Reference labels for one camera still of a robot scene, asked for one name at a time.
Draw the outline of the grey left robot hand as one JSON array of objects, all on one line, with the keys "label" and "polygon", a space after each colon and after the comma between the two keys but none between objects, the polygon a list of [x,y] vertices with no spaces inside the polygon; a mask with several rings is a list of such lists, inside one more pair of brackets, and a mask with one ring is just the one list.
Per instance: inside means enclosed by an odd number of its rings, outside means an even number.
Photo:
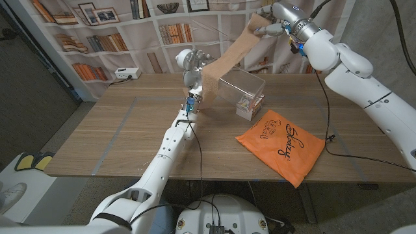
[{"label": "grey left robot hand", "polygon": [[184,69],[183,82],[187,88],[185,92],[186,101],[183,110],[188,113],[196,114],[203,101],[203,77],[205,83],[208,84],[210,103],[217,95],[218,83],[214,83],[214,79],[207,78],[207,69],[203,71],[203,67],[215,61],[210,54],[205,54],[200,49],[184,49],[176,57],[176,62],[180,68]]}]

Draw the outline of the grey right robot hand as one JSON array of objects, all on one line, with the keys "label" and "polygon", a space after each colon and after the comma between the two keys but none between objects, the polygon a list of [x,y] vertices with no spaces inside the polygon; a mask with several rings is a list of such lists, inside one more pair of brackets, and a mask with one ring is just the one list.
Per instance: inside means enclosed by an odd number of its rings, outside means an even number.
[{"label": "grey right robot hand", "polygon": [[303,10],[290,3],[276,2],[257,9],[255,13],[276,20],[276,23],[268,26],[256,26],[253,32],[257,35],[280,36],[287,33],[306,42],[320,31]]}]

